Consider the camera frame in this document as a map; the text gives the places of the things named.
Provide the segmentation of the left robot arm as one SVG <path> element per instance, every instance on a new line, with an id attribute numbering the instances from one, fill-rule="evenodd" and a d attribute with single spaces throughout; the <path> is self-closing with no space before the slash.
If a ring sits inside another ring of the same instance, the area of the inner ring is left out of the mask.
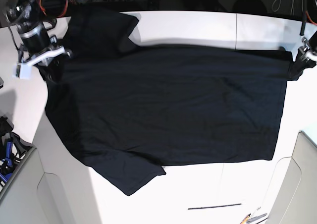
<path id="1" fill-rule="evenodd" d="M 317 32 L 311 37 L 304 35 L 307 24 L 317 25 L 317 0 L 303 0 L 302 24 L 300 29 L 301 45 L 298 47 L 295 61 L 290 65 L 289 77 L 299 78 L 305 69 L 317 65 Z"/>

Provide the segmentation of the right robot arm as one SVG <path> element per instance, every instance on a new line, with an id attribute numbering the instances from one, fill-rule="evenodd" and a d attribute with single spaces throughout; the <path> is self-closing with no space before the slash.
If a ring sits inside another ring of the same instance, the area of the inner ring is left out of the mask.
<path id="1" fill-rule="evenodd" d="M 56 27 L 56 18 L 41 19 L 44 13 L 42 0 L 8 0 L 4 15 L 11 26 L 16 26 L 22 44 L 14 46 L 18 53 L 17 63 L 13 66 L 13 76 L 19 79 L 29 79 L 31 70 L 36 67 L 44 81 L 58 82 L 62 77 L 62 57 L 71 57 L 71 50 L 62 46 L 56 35 L 48 31 Z"/>

